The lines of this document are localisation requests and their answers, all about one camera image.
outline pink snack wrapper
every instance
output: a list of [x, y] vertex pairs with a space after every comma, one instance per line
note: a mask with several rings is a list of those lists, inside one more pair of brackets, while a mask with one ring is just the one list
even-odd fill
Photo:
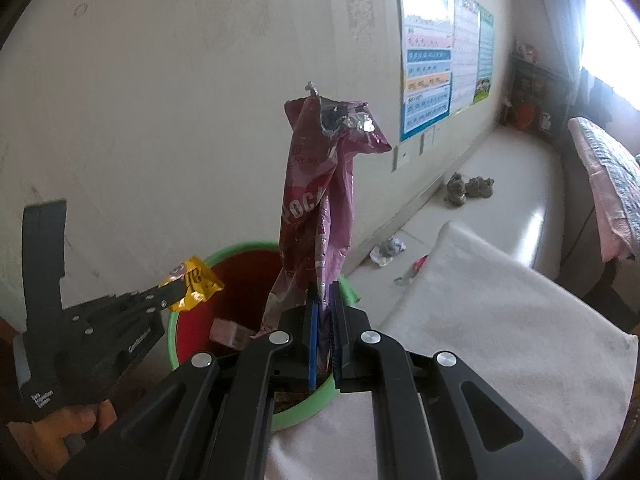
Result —
[[353, 157], [391, 150], [366, 103], [331, 101], [311, 84], [307, 89], [310, 97], [284, 106], [293, 136], [280, 221], [282, 270], [262, 318], [265, 332], [277, 327], [282, 312], [305, 303], [310, 282], [318, 286], [326, 327], [326, 290], [351, 245]]

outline plastic debris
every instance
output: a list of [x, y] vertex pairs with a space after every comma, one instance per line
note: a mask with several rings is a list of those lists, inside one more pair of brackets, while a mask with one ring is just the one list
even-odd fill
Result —
[[423, 257], [415, 260], [414, 264], [411, 266], [411, 269], [409, 269], [404, 274], [404, 276], [398, 276], [396, 279], [394, 279], [394, 283], [396, 285], [409, 285], [409, 283], [411, 283], [414, 280], [414, 278], [418, 275], [418, 272], [420, 272], [420, 269], [422, 268], [424, 263], [427, 261], [428, 256], [429, 256], [428, 254], [425, 254]]
[[394, 256], [398, 256], [405, 249], [404, 242], [400, 238], [392, 236], [389, 240], [376, 245], [369, 253], [369, 258], [379, 267], [384, 267], [394, 259]]

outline white curtain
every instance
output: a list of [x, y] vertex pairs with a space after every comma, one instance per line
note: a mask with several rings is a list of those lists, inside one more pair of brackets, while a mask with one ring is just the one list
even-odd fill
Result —
[[580, 58], [584, 45], [585, 0], [543, 0], [551, 32], [564, 60], [573, 87], [569, 98], [575, 101], [580, 83]]

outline wall outlet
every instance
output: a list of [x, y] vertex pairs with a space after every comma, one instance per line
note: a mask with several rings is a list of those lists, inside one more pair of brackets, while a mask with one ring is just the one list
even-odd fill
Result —
[[407, 164], [410, 157], [409, 143], [404, 142], [402, 144], [398, 144], [394, 149], [394, 171]]

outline educational poster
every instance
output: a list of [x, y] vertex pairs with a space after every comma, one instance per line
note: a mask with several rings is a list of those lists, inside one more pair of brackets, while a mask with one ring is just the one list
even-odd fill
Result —
[[449, 115], [453, 0], [401, 0], [400, 141]]
[[494, 16], [480, 7], [480, 51], [478, 54], [478, 79], [474, 102], [489, 97], [491, 76], [494, 70]]
[[449, 114], [471, 106], [478, 79], [480, 10], [475, 0], [454, 0]]

